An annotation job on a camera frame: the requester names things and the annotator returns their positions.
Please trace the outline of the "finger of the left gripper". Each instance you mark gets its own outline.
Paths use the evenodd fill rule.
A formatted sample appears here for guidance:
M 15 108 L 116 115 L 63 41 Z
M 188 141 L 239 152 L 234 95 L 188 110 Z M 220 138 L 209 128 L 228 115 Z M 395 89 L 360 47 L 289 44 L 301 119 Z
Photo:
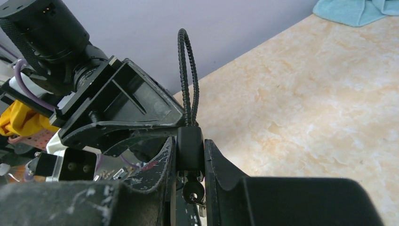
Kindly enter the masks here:
M 127 138 L 111 145 L 104 154 L 118 157 L 125 151 L 130 151 L 138 160 L 148 162 L 161 151 L 168 137 L 174 135 L 174 128 L 134 130 Z
M 59 137 L 63 145 L 74 148 L 86 146 L 110 148 L 127 138 L 134 130 L 177 128 L 184 123 L 182 106 L 151 76 L 129 59 L 123 60 L 122 72 L 109 85 L 105 107 L 99 112 L 86 113 L 84 120 L 104 117 L 106 120 L 123 121 L 124 128 L 61 127 Z

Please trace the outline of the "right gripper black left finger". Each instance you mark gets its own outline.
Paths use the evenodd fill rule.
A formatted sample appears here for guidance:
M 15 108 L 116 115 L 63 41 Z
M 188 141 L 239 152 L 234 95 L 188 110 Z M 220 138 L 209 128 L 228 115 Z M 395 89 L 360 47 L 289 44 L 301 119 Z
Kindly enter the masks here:
M 3 226 L 174 226 L 176 141 L 169 137 L 125 181 L 12 183 L 0 189 Z

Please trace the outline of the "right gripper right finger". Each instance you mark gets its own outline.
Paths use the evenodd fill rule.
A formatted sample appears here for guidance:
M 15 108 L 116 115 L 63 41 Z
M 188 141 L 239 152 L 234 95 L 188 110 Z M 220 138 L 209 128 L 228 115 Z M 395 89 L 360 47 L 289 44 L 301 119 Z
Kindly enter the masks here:
M 381 226 L 367 192 L 348 178 L 250 177 L 205 140 L 210 226 Z

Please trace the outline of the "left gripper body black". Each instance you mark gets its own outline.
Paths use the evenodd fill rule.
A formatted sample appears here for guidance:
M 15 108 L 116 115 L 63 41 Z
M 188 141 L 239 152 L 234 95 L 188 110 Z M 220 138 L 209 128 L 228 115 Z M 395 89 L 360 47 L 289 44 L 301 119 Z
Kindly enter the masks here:
M 103 61 L 98 67 L 92 70 L 92 74 L 88 76 L 83 82 L 78 82 L 78 88 L 72 99 L 65 105 L 63 109 L 56 113 L 56 109 L 50 107 L 49 109 L 41 106 L 33 101 L 31 97 L 27 97 L 17 90 L 10 87 L 9 82 L 5 82 L 0 90 L 1 95 L 8 94 L 19 100 L 24 105 L 28 106 L 36 113 L 39 113 L 47 118 L 51 116 L 56 117 L 56 124 L 60 127 L 83 127 L 83 128 L 124 128 L 123 121 L 106 120 L 104 117 L 97 121 L 91 121 L 91 116 L 88 116 L 88 125 L 85 124 L 86 113 L 99 112 L 105 107 L 106 101 L 101 100 L 101 97 L 107 97 L 109 93 L 107 89 L 112 84 L 112 79 L 122 72 L 125 66 L 124 61 L 118 60 L 116 57 L 111 57 L 108 61 Z

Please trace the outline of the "small silver keys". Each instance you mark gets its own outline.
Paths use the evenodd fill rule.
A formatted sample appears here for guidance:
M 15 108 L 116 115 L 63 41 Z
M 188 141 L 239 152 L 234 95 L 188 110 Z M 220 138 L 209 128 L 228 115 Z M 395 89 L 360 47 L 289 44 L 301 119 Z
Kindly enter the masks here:
M 204 176 L 201 171 L 179 171 L 179 180 L 183 184 L 183 199 L 191 205 L 196 205 L 199 209 L 199 216 L 206 217 L 206 197 L 205 187 L 202 185 Z

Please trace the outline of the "black cable lock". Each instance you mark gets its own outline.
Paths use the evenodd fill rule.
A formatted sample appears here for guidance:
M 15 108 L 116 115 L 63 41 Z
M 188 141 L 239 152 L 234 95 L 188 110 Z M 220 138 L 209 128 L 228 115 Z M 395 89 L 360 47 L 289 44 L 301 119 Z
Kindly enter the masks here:
M 177 130 L 177 168 L 179 171 L 203 171 L 203 136 L 197 123 L 199 79 L 190 39 L 184 28 L 178 31 L 177 49 L 184 110 L 184 125 Z M 190 100 L 186 57 L 192 73 L 193 100 Z

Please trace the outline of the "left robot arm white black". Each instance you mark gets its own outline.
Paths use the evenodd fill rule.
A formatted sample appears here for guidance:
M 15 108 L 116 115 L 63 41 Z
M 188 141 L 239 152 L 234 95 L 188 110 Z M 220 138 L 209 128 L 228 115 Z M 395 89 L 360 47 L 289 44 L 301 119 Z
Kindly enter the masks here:
M 182 106 L 133 61 L 108 57 L 61 0 L 9 0 L 0 26 L 33 69 L 33 81 L 71 95 L 51 122 L 64 146 L 118 156 L 147 139 L 172 136 Z

